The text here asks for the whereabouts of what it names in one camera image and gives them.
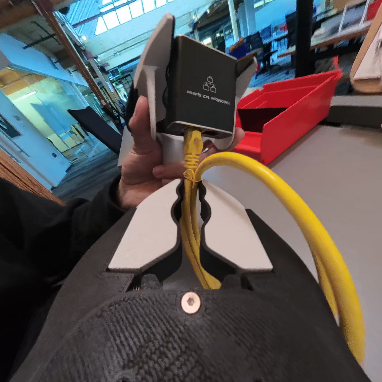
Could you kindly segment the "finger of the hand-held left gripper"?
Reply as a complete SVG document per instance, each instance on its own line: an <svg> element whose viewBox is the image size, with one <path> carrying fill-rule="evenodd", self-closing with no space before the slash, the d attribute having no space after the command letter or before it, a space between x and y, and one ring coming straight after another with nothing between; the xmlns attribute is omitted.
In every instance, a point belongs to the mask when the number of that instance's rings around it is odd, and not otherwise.
<svg viewBox="0 0 382 382"><path fill-rule="evenodd" d="M133 88L149 104L150 134L156 140L157 122L164 120L163 94L167 88L166 70L170 61L175 19L166 13L153 30L138 62Z"/></svg>
<svg viewBox="0 0 382 382"><path fill-rule="evenodd" d="M236 60L235 66L235 109L234 109L234 120L233 120L233 134L235 134L236 129L236 114L237 105L248 88L251 79L255 75L257 68L257 60L255 56L243 56Z"/></svg>

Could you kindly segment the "dark grey slab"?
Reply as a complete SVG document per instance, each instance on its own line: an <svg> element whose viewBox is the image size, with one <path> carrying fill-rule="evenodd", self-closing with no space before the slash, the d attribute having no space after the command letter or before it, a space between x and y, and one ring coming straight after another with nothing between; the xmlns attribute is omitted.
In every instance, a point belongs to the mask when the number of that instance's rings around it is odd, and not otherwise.
<svg viewBox="0 0 382 382"><path fill-rule="evenodd" d="M321 124L381 129L381 95L341 95L332 98L329 114Z"/></svg>

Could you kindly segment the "skylight window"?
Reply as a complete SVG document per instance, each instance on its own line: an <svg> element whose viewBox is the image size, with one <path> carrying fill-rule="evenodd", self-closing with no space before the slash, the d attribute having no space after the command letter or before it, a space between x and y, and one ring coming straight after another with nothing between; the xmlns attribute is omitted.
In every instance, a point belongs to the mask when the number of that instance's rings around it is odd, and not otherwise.
<svg viewBox="0 0 382 382"><path fill-rule="evenodd" d="M170 0L103 0L95 36L170 3Z"/></svg>

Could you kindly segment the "black office chair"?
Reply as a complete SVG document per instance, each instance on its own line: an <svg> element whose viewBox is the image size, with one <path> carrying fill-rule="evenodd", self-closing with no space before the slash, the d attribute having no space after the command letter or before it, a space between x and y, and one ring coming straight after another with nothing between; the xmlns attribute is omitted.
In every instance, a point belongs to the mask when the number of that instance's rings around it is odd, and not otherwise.
<svg viewBox="0 0 382 382"><path fill-rule="evenodd" d="M91 133L112 152L119 155L122 135L103 120L90 106L82 109L68 109L69 114L79 123L82 129Z"/></svg>

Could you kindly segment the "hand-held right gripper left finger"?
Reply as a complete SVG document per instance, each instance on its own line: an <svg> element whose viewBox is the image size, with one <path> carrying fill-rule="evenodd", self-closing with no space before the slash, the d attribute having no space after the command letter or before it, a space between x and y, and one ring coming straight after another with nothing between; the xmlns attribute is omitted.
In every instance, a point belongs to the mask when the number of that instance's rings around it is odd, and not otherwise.
<svg viewBox="0 0 382 382"><path fill-rule="evenodd" d="M108 271L155 274L165 280L182 263L180 229L183 181L173 180L144 199L134 210L108 265Z"/></svg>

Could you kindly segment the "person's left hand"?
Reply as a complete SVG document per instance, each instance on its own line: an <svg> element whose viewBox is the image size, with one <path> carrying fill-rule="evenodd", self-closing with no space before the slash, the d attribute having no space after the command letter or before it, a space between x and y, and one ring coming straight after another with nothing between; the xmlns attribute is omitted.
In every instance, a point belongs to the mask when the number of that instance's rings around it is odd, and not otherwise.
<svg viewBox="0 0 382 382"><path fill-rule="evenodd" d="M121 167L118 205L136 208L145 198L174 179L183 178L184 162L164 164L162 147L151 137L148 99L140 96L129 121L133 146Z"/></svg>

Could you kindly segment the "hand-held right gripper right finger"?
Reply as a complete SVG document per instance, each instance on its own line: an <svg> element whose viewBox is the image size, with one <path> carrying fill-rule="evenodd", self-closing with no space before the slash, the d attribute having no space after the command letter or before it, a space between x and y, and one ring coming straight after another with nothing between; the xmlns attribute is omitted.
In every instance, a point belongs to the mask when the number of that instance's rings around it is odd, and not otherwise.
<svg viewBox="0 0 382 382"><path fill-rule="evenodd" d="M228 275L271 272L273 265L251 222L251 211L206 180L199 182L198 195L203 269L218 281Z"/></svg>

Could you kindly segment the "red plastic bin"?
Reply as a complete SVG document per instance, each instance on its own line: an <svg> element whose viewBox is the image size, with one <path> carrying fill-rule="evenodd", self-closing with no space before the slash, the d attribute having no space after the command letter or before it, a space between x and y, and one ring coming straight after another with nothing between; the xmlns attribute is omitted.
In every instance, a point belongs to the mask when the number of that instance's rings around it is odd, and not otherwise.
<svg viewBox="0 0 382 382"><path fill-rule="evenodd" d="M342 77L338 56L331 64L331 71L265 84L243 97L236 127L245 137L233 152L269 165L324 120Z"/></svg>

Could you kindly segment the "black ethernet splitter box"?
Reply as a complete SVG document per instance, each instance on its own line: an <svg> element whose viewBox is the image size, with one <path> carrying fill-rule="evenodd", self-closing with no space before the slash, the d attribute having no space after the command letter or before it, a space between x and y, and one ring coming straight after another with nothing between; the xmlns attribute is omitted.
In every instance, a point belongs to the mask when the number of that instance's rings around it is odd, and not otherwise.
<svg viewBox="0 0 382 382"><path fill-rule="evenodd" d="M172 44L160 132L184 135L189 128L225 139L234 129L237 60L187 36Z"/></svg>

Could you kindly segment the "wooden support column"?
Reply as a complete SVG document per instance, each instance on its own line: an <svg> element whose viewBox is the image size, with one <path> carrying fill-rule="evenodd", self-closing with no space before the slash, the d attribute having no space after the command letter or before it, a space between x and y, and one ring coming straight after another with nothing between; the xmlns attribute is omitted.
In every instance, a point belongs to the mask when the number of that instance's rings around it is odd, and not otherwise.
<svg viewBox="0 0 382 382"><path fill-rule="evenodd" d="M110 118L117 122L117 114L111 105L108 103L107 99L104 97L104 94L98 87L96 81L94 80L92 74L88 70L87 66L84 64L81 56L78 54L76 48L66 35L65 31L62 29L62 26L57 21L56 17L53 13L53 6L50 1L31 1L36 11L45 19L48 25L53 30L55 36L59 39L61 44L64 46L69 57L73 60L76 68L79 70L82 77L85 79L87 84L89 85L92 92L95 94L96 98L101 103L101 106Z"/></svg>

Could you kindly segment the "printed instruction board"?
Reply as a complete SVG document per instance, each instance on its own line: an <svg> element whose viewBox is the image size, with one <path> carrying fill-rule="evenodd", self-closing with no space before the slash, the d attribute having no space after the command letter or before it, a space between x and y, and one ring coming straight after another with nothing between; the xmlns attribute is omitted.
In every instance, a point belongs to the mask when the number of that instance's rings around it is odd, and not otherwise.
<svg viewBox="0 0 382 382"><path fill-rule="evenodd" d="M350 72L353 89L361 94L382 94L382 7L373 19Z"/></svg>

